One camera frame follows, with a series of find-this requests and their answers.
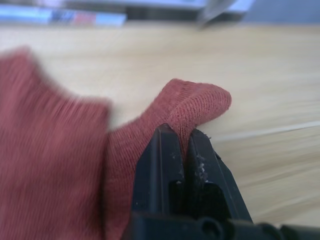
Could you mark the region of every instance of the wooden surface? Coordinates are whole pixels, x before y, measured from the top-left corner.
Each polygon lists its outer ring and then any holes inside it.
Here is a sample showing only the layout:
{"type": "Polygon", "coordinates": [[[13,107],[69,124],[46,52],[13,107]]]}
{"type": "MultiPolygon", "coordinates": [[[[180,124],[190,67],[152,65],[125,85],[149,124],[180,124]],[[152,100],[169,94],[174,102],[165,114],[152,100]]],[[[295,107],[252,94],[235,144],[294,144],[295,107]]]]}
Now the wooden surface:
{"type": "Polygon", "coordinates": [[[0,50],[20,45],[74,93],[111,99],[111,128],[172,78],[230,91],[230,110],[199,129],[253,220],[320,227],[319,27],[0,27],[0,50]]]}

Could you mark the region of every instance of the clip jaw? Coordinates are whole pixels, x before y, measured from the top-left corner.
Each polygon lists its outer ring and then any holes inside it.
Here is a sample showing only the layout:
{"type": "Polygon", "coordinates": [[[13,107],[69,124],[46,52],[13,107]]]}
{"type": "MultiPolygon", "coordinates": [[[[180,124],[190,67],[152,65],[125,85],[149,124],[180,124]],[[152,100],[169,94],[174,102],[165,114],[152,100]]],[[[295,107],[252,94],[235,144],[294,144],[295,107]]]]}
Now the clip jaw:
{"type": "Polygon", "coordinates": [[[122,240],[319,240],[320,229],[254,225],[235,179],[194,129],[183,162],[179,138],[160,125],[135,172],[122,240]]]}

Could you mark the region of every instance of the sock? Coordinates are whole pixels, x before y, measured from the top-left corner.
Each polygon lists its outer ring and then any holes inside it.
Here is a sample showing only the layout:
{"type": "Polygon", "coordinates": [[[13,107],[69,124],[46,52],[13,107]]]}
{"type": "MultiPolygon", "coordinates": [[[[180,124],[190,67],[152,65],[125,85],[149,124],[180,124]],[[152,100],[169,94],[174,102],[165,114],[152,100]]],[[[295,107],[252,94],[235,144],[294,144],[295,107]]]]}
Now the sock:
{"type": "Polygon", "coordinates": [[[168,123],[178,134],[185,154],[191,131],[223,114],[230,104],[230,94],[218,86],[173,79],[139,118],[108,134],[104,183],[106,239],[119,240],[128,223],[136,164],[156,127],[168,123]]]}
{"type": "Polygon", "coordinates": [[[0,57],[0,239],[101,240],[107,105],[47,80],[26,49],[0,57]]]}

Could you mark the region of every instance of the wooden table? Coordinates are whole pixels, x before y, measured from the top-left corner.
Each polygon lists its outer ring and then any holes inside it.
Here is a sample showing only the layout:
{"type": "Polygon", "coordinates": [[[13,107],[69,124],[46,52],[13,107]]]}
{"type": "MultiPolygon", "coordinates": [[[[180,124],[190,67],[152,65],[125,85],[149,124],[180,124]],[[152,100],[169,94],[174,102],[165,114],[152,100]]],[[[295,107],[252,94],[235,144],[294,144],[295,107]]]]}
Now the wooden table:
{"type": "Polygon", "coordinates": [[[230,91],[230,110],[199,129],[253,220],[320,227],[319,27],[0,27],[0,50],[20,45],[69,90],[111,99],[111,128],[172,78],[230,91]]]}

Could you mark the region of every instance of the red sock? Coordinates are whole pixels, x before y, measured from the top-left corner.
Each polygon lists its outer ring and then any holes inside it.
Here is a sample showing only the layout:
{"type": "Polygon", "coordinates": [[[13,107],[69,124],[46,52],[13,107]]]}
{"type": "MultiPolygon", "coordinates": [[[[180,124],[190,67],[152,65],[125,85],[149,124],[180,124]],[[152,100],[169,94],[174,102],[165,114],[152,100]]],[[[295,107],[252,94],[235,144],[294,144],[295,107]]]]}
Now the red sock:
{"type": "Polygon", "coordinates": [[[26,50],[0,57],[0,239],[100,240],[108,110],[65,98],[26,50]]]}
{"type": "Polygon", "coordinates": [[[104,185],[106,239],[119,240],[126,227],[136,163],[156,127],[168,123],[178,134],[184,153],[191,131],[223,114],[230,104],[230,94],[218,86],[174,79],[138,119],[108,135],[104,185]]]}

